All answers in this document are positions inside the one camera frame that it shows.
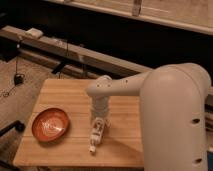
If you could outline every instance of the wooden bowl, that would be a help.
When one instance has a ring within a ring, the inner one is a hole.
[[[58,108],[49,108],[39,113],[32,124],[33,136],[40,142],[60,138],[69,126],[67,114]]]

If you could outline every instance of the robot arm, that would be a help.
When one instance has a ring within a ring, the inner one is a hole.
[[[207,171],[204,104],[210,86],[208,73],[188,63],[116,81],[103,76],[87,93],[93,119],[107,117],[112,95],[140,96],[146,171]]]

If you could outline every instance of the wooden tabletop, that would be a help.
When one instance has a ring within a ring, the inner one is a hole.
[[[111,97],[110,128],[97,153],[89,153],[90,103],[85,88],[90,80],[45,81],[17,150],[16,166],[143,167],[138,97]],[[39,112],[58,107],[69,116],[71,127],[59,140],[41,144],[31,127]]]

